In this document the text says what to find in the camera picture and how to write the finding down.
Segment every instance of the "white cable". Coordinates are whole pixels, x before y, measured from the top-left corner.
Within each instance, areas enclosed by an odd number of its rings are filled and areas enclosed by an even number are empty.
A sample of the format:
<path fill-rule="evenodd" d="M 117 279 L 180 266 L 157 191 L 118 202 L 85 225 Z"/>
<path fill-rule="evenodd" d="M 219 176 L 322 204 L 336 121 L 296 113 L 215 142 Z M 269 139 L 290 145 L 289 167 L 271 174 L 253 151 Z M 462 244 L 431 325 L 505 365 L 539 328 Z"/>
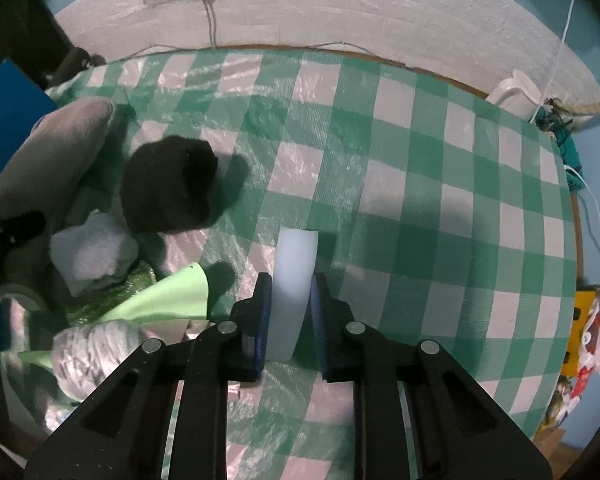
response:
<path fill-rule="evenodd" d="M 571 173 L 573 173 L 575 176 L 577 176 L 580 179 L 580 181 L 584 184 L 584 187 L 587 188 L 587 191 L 589 191 L 589 193 L 591 193 L 593 202 L 596 204 L 596 212 L 598 213 L 598 221 L 600 222 L 600 206 L 598 205 L 598 200 L 596 199 L 596 196 L 593 194 L 593 191 L 591 190 L 589 185 L 584 181 L 583 177 L 576 170 L 574 170 L 571 166 L 567 166 L 565 164 L 564 169 L 567 171 L 571 171 Z"/>
<path fill-rule="evenodd" d="M 531 117 L 531 120 L 529 121 L 529 123 L 531 123 L 531 124 L 534 124 L 534 121 L 536 120 L 536 115 L 540 111 L 542 104 L 544 103 L 545 99 L 547 98 L 547 96 L 549 94 L 551 85 L 554 82 L 555 73 L 558 72 L 558 60 L 560 59 L 560 53 L 562 52 L 562 48 L 564 46 L 564 41 L 567 39 L 567 31 L 569 30 L 569 24 L 571 23 L 571 12 L 573 11 L 573 3 L 575 1 L 576 0 L 571 0 L 571 3 L 569 4 L 569 13 L 567 14 L 567 23 L 564 25 L 564 32 L 562 33 L 562 41 L 560 42 L 560 46 L 558 47 L 558 52 L 556 52 L 556 54 L 555 54 L 554 69 L 551 72 L 551 77 L 549 78 L 549 82 L 546 85 L 546 89 L 540 95 L 540 102 L 538 103 L 538 108 L 536 108 L 536 111 L 534 112 L 533 117 Z"/>

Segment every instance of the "white brick wall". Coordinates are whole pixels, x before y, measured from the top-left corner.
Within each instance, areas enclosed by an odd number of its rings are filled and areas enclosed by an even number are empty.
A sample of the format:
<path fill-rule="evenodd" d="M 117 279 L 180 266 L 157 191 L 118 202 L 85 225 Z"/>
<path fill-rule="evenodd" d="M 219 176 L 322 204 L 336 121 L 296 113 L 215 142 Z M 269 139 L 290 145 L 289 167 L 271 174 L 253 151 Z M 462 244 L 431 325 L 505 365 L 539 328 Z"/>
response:
<path fill-rule="evenodd" d="M 514 68 L 544 89 L 560 43 L 513 0 L 214 0 L 214 9 L 219 44 L 348 42 L 485 92 Z M 76 0 L 56 18 L 75 44 L 107 60 L 159 43 L 209 46 L 200 0 L 153 9 L 142 0 Z M 595 100 L 600 86 L 565 46 L 550 94 Z"/>

